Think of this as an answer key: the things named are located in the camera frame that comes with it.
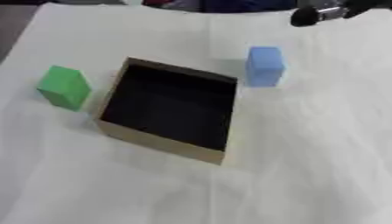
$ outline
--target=blue object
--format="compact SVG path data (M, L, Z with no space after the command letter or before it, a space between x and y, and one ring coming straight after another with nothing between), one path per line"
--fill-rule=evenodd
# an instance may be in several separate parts
M248 84L251 87L275 87L284 73L282 54L277 47L250 48L247 61Z

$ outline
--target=cardboard box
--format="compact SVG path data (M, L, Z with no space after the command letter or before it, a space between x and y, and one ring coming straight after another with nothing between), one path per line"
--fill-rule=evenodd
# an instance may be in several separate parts
M216 73L129 58L96 121L111 137L220 164L236 86Z

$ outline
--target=table surface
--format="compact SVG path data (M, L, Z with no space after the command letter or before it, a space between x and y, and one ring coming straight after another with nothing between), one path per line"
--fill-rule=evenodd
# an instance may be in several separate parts
M290 12L41 7L0 66L2 223L390 223L392 14L290 27ZM104 136L92 114L128 56L238 77L278 46L277 88L241 84L223 166ZM80 113L35 86L52 65L94 88Z

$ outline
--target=foam block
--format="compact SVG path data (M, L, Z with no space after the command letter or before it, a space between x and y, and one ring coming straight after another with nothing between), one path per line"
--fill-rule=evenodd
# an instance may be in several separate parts
M284 62L276 47L252 47L247 61L248 84L251 87L275 87L284 73Z
M37 90L52 105L71 110L79 110L91 92L81 72L62 66L52 66Z

